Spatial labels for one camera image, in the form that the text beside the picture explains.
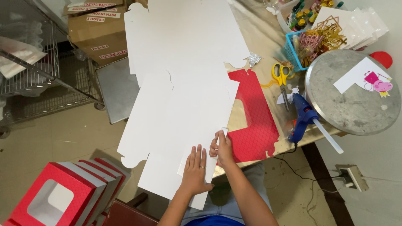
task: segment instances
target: electrical outlet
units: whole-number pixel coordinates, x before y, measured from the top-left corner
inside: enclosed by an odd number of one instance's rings
[[[367,191],[369,189],[366,180],[362,178],[360,170],[356,165],[335,165],[335,167],[340,175],[347,175],[342,177],[344,184],[353,183],[353,186],[350,186],[350,188],[359,191]]]

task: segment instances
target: wooden chair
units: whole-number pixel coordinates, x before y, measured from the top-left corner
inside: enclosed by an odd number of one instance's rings
[[[147,198],[148,194],[141,193],[128,203],[115,199],[103,226],[156,226],[158,219],[136,208]]]

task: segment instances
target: blue glue gun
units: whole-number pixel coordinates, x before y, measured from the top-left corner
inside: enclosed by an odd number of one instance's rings
[[[297,144],[304,135],[307,125],[314,124],[313,119],[319,119],[317,112],[313,110],[310,104],[298,93],[293,94],[293,101],[297,110],[297,121],[295,129],[292,134],[288,137],[288,140],[292,143]]]

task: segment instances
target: person's left hand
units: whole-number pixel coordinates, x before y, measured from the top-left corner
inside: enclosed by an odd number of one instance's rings
[[[199,144],[196,153],[195,146],[193,146],[191,149],[191,154],[188,156],[186,166],[184,168],[183,179],[179,188],[181,192],[188,193],[191,195],[191,197],[193,197],[194,195],[212,190],[214,185],[205,184],[204,182],[206,163],[207,151],[205,148],[201,151],[201,145]]]

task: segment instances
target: yellow scissors handle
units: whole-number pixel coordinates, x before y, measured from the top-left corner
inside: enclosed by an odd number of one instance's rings
[[[281,78],[281,65],[276,63],[273,67],[272,67],[272,77],[278,81],[279,86],[282,85],[283,83],[283,79]]]
[[[290,74],[290,67],[288,66],[282,66],[281,69],[279,70],[280,77],[282,78],[282,84],[286,86],[286,79]]]

